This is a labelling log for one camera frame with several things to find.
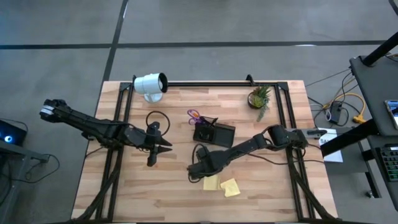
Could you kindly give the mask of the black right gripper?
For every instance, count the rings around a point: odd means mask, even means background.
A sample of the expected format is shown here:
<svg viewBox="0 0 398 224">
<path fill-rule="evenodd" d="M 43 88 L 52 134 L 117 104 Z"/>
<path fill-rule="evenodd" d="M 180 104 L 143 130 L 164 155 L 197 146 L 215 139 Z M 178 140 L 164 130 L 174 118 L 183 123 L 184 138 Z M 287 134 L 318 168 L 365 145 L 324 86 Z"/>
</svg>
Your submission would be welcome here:
<svg viewBox="0 0 398 224">
<path fill-rule="evenodd" d="M 197 151 L 195 155 L 198 161 L 188 166 L 188 176 L 192 180 L 215 175 L 228 165 L 225 151 Z"/>
</svg>

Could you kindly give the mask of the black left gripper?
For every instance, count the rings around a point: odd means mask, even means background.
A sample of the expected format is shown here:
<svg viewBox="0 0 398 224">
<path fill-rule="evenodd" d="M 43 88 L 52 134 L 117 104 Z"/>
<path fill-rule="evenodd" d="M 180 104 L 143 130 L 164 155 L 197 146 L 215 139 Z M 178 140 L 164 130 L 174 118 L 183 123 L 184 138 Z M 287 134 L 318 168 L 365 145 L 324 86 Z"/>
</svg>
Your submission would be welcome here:
<svg viewBox="0 0 398 224">
<path fill-rule="evenodd" d="M 157 162 L 158 154 L 172 150 L 171 148 L 162 147 L 172 146 L 172 144 L 161 136 L 159 128 L 160 123 L 154 121 L 147 126 L 146 131 L 132 124 L 127 124 L 124 130 L 127 145 L 149 151 L 149 157 L 147 158 L 147 166 L 149 167 L 152 167 Z"/>
</svg>

